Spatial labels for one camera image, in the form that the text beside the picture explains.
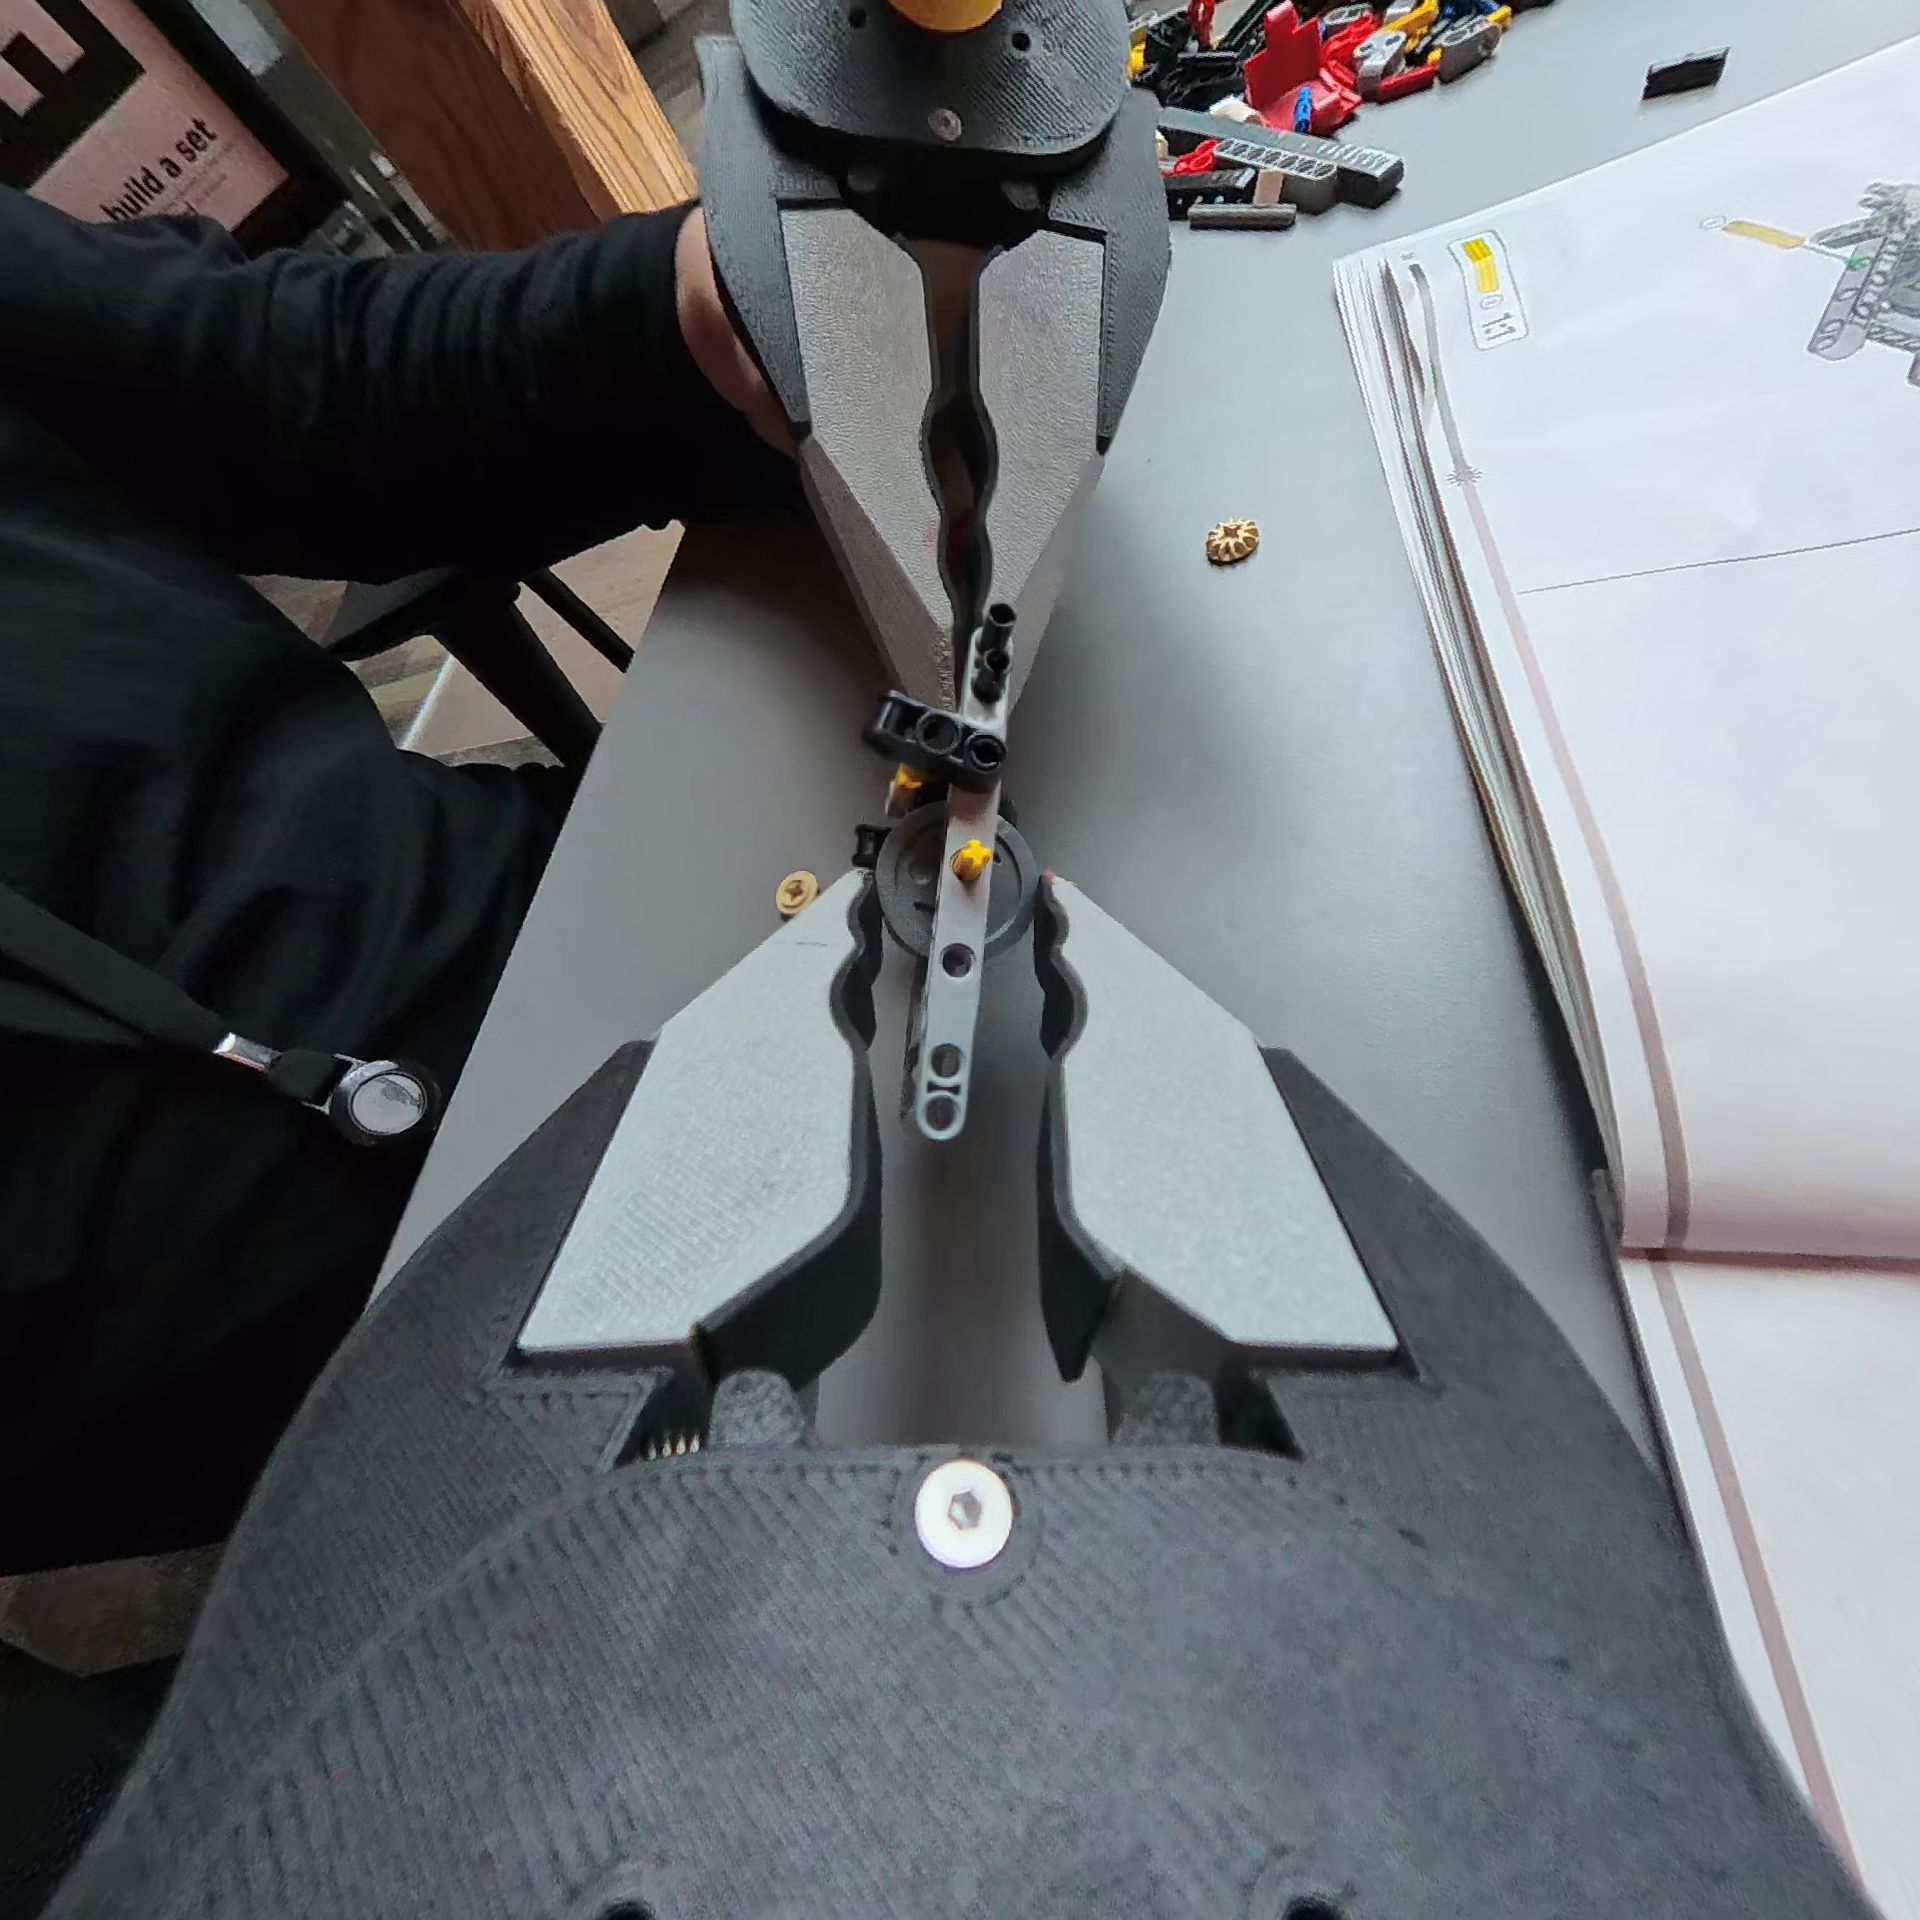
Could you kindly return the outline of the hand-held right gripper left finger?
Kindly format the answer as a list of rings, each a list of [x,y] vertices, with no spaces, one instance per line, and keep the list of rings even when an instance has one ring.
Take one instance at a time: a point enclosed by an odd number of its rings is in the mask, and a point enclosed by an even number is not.
[[[883,1287],[873,875],[827,887],[640,1048],[516,1335],[527,1370],[813,1384]]]

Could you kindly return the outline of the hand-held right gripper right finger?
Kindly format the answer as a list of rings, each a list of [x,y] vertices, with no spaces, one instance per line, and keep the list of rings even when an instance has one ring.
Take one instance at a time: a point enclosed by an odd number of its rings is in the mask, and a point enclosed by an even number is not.
[[[1065,1381],[1111,1438],[1234,1428],[1269,1374],[1369,1374],[1403,1345],[1249,1024],[1079,884],[1036,897],[1046,1081],[1039,1276]]]

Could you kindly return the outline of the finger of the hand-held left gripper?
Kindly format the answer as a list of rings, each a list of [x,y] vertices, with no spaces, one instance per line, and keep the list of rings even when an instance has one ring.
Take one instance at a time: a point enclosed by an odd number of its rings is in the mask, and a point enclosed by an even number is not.
[[[1099,449],[1105,248],[1036,230],[975,279],[959,369],[957,590],[1048,618],[1103,468]]]
[[[954,708],[922,265],[843,205],[786,206],[780,238],[809,402],[802,484],[892,685]]]

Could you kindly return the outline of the grey lego chassis assembly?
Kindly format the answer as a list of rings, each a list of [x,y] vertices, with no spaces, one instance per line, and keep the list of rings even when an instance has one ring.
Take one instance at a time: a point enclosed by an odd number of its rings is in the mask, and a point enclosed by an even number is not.
[[[864,860],[885,924],[918,963],[903,1104],[932,1143],[969,1116],[990,963],[1035,922],[1040,862],[1004,809],[1019,613],[994,601],[961,655],[959,707],[887,693],[864,741],[891,766]]]

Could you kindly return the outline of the pile of loose lego pieces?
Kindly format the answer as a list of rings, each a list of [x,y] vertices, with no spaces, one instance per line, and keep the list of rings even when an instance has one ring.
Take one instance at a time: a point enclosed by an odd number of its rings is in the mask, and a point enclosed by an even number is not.
[[[1174,225],[1287,230],[1339,206],[1377,211],[1405,159],[1351,136],[1377,110],[1489,67],[1527,4],[1137,7],[1128,80],[1158,102]]]

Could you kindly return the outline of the lego instruction booklet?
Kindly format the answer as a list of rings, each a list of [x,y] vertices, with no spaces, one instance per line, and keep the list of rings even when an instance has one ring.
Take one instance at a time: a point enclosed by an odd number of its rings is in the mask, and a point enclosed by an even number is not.
[[[1919,50],[1335,298],[1762,1729],[1919,1909]]]

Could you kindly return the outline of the person's left hand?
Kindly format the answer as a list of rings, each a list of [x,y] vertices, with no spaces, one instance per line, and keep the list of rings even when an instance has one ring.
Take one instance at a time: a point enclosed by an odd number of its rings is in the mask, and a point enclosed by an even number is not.
[[[687,211],[676,234],[675,302],[684,348],[701,377],[767,447],[792,458],[798,443],[778,397],[736,328],[701,205]]]

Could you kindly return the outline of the wooden beam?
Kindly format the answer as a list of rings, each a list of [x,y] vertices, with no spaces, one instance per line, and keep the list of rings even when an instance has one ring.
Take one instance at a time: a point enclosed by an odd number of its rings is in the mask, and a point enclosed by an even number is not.
[[[518,250],[701,193],[605,2],[272,12],[462,248]]]

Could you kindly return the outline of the black metal chair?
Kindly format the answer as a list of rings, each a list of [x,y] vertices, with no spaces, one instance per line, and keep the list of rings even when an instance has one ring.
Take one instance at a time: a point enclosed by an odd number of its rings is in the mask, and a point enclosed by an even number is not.
[[[439,569],[380,586],[350,585],[320,645],[338,660],[361,663],[435,639],[560,769],[578,776],[605,726],[518,610],[522,589],[530,589],[612,669],[626,673],[632,666],[634,647],[550,569],[524,578]]]

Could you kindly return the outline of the pink printed sign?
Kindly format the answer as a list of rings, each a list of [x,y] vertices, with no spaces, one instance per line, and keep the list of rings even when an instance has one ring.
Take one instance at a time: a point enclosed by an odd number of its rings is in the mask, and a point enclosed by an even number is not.
[[[241,233],[296,172],[141,7],[6,2],[2,181],[84,223]]]

